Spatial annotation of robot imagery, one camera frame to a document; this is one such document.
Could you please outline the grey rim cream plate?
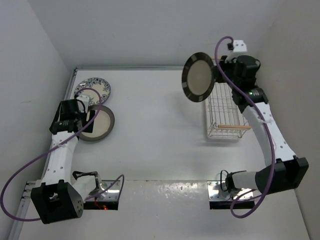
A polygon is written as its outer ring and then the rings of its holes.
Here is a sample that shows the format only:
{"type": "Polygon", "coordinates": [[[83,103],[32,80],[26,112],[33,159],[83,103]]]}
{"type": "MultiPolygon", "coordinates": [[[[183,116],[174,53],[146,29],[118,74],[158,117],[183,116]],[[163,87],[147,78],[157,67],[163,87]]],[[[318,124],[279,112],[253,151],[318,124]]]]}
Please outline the grey rim cream plate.
{"type": "Polygon", "coordinates": [[[79,135],[79,138],[86,142],[95,142],[102,140],[111,133],[114,125],[114,113],[110,108],[102,105],[97,117],[93,121],[92,132],[83,131],[79,135]]]}

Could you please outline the black checkered rim plate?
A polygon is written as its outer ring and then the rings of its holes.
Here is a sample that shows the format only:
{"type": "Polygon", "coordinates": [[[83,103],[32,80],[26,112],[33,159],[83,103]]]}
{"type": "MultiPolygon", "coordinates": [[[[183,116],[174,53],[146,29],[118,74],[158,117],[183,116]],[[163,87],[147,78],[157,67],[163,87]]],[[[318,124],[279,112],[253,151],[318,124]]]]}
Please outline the black checkered rim plate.
{"type": "Polygon", "coordinates": [[[203,102],[215,85],[214,63],[204,52],[191,55],[182,69],[181,84],[185,96],[194,103],[203,102]]]}

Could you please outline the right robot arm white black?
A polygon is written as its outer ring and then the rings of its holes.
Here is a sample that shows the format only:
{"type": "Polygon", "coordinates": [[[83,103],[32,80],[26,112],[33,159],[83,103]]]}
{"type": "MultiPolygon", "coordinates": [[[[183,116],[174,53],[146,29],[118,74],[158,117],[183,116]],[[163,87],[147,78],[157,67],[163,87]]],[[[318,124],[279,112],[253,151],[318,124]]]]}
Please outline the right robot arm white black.
{"type": "Polygon", "coordinates": [[[256,84],[260,66],[260,61],[249,55],[224,55],[214,70],[216,81],[230,87],[232,100],[251,126],[265,162],[260,171],[228,173],[222,189],[230,193],[241,188],[261,193],[268,189],[268,194],[296,189],[309,168],[307,159],[298,157],[289,147],[271,113],[267,95],[256,84]]]}

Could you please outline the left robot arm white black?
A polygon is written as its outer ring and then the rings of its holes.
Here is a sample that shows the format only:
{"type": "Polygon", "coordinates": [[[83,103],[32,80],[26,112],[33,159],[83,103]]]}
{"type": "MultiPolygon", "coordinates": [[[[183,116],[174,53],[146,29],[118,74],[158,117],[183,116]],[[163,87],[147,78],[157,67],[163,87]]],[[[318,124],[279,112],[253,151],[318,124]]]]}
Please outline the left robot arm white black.
{"type": "Polygon", "coordinates": [[[95,112],[89,111],[87,95],[59,103],[49,128],[52,149],[44,177],[31,190],[31,200],[43,224],[50,224],[83,215],[90,193],[99,189],[98,173],[72,172],[72,160],[79,138],[74,134],[85,125],[93,128],[95,112]]]}

